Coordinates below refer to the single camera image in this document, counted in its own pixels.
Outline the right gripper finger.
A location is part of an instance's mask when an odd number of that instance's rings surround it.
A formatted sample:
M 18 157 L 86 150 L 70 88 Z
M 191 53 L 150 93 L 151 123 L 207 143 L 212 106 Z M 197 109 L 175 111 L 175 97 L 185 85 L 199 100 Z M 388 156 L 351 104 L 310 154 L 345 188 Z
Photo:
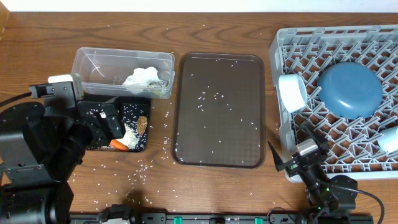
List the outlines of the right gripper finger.
M 305 125 L 304 130 L 306 133 L 315 141 L 315 144 L 318 148 L 329 148 L 329 143 L 326 138 L 316 133 L 309 125 Z
M 277 153 L 277 151 L 275 150 L 273 145 L 269 141 L 267 143 L 268 143 L 269 148 L 270 148 L 271 153 L 272 153 L 275 169 L 276 170 L 284 170 L 285 169 L 285 165 L 284 165 L 283 160 L 280 158 L 279 154 Z

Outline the orange carrot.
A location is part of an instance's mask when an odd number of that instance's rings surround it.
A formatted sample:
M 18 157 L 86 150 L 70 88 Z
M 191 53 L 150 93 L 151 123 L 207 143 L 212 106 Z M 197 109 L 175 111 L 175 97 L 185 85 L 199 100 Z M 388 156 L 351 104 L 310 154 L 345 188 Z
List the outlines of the orange carrot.
M 111 140 L 109 145 L 119 151 L 129 151 L 129 148 L 127 146 L 125 146 L 123 143 L 119 142 L 116 139 Z

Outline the brown food scrap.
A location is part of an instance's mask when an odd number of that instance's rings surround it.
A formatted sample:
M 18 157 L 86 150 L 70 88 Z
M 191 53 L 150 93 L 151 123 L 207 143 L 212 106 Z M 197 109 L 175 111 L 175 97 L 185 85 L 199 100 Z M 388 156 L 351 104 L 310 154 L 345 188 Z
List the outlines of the brown food scrap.
M 148 119 L 146 116 L 138 117 L 138 120 L 136 123 L 136 130 L 140 136 L 144 135 L 146 128 L 147 128 L 147 124 L 148 124 Z

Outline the dark blue plate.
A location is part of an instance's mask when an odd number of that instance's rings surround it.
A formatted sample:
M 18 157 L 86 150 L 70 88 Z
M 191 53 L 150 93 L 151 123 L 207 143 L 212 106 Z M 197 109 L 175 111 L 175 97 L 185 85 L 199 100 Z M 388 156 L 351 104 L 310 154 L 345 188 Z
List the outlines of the dark blue plate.
M 318 79 L 318 96 L 333 114 L 346 119 L 371 117 L 382 101 L 382 85 L 376 73 L 354 62 L 337 63 Z

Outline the white napkin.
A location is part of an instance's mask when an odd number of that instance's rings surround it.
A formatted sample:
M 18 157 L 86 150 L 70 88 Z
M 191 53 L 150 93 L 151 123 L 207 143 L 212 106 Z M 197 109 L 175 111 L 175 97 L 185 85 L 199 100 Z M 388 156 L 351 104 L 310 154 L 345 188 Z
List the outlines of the white napkin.
M 157 74 L 158 71 L 154 67 L 135 68 L 133 74 L 126 78 L 122 86 L 132 94 L 137 95 L 148 89 L 151 82 L 157 82 L 160 80 Z

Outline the light blue bowl with rice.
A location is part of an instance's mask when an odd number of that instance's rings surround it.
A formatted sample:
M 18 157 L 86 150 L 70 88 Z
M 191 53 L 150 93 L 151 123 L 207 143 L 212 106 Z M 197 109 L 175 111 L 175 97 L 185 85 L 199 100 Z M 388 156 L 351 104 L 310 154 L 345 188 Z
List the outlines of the light blue bowl with rice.
M 299 75 L 281 75 L 279 77 L 279 93 L 289 113 L 298 111 L 307 105 L 306 87 Z

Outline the yellow green snack wrapper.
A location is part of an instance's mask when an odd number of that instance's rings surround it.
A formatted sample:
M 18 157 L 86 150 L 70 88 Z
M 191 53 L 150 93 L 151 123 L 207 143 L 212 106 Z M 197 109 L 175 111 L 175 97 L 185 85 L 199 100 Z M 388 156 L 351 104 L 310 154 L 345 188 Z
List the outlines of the yellow green snack wrapper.
M 167 91 L 168 85 L 169 83 L 167 81 L 159 80 L 157 82 L 151 82 L 149 88 L 154 94 L 162 96 L 164 92 Z

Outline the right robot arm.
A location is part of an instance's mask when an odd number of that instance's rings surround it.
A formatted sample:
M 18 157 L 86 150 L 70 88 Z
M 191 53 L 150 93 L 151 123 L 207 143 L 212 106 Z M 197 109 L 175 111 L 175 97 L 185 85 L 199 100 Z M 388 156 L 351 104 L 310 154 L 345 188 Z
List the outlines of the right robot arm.
M 346 175 L 327 177 L 321 167 L 328 157 L 328 140 L 308 125 L 306 141 L 296 145 L 296 153 L 284 162 L 270 145 L 277 171 L 284 170 L 289 177 L 300 176 L 310 205 L 315 209 L 297 215 L 295 223 L 349 223 L 349 213 L 356 208 L 358 183 Z

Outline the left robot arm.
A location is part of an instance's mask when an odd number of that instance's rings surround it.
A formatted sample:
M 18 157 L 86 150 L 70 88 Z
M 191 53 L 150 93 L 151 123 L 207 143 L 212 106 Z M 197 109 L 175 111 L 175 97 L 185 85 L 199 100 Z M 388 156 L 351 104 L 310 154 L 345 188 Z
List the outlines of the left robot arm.
M 1 112 L 1 223 L 69 223 L 74 194 L 68 179 L 83 161 L 86 148 L 105 146 L 124 136 L 114 105 L 103 103 L 97 114 L 74 111 L 57 125 L 38 102 Z

